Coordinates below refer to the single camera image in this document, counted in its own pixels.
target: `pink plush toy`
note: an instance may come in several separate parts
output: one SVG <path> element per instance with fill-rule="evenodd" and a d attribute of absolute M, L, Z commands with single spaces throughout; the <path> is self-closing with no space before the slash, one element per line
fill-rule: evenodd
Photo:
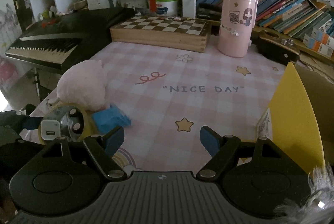
<path fill-rule="evenodd" d="M 106 83 L 101 61 L 83 61 L 60 78 L 57 96 L 63 103 L 76 103 L 93 112 L 99 111 L 107 106 Z"/>

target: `checkered pattern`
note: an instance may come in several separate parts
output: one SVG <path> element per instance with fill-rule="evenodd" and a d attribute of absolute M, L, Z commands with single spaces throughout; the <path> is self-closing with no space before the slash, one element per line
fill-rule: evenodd
<path fill-rule="evenodd" d="M 209 25 L 201 20 L 174 20 L 167 17 L 133 17 L 114 26 L 115 29 L 137 29 L 205 36 Z"/>
<path fill-rule="evenodd" d="M 132 119 L 132 125 L 125 128 L 122 148 L 132 155 L 138 168 L 196 173 L 210 160 L 199 139 L 203 125 L 222 136 L 255 140 L 255 125 L 267 109 L 285 66 L 258 54 L 254 45 L 242 59 L 225 56 L 215 47 L 215 40 L 211 36 L 206 53 L 114 42 L 92 58 L 101 60 L 107 73 L 106 100 Z M 177 60 L 185 54 L 193 60 Z M 251 74 L 236 72 L 238 66 Z M 135 84 L 141 82 L 142 75 L 151 78 L 152 72 L 166 76 Z M 170 92 L 171 86 L 178 86 L 179 91 Z M 205 89 L 200 92 L 199 86 Z M 222 92 L 216 92 L 215 86 Z M 55 91 L 48 96 L 55 97 Z M 32 115 L 47 111 L 44 101 Z M 191 132 L 177 131 L 175 122 L 184 117 L 194 123 Z M 36 131 L 22 132 L 21 136 L 38 142 Z"/>

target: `tablecloth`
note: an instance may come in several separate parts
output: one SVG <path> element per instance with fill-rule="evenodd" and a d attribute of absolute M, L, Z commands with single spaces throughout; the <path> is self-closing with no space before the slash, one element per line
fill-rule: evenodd
<path fill-rule="evenodd" d="M 108 77 L 106 102 L 132 120 L 114 160 L 127 172 L 196 173 L 210 160 L 200 143 L 203 125 L 221 136 L 255 140 L 255 126 L 273 96 L 285 66 L 251 45 L 243 58 L 220 53 L 211 36 L 205 53 L 113 42 L 91 59 L 101 60 Z M 46 100 L 31 114 L 49 112 Z M 23 131 L 38 142 L 37 131 Z"/>

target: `pink cylindrical container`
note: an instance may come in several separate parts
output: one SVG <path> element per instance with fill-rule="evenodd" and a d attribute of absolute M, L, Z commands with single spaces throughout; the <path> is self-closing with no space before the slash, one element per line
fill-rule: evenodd
<path fill-rule="evenodd" d="M 218 50 L 231 57 L 244 57 L 251 43 L 258 0 L 224 0 Z"/>

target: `chessboard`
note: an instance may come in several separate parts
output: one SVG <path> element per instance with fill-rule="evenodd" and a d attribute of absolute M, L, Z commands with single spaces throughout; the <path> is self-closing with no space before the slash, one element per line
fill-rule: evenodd
<path fill-rule="evenodd" d="M 191 18 L 135 16 L 111 27 L 110 32 L 117 42 L 204 52 L 211 25 Z"/>

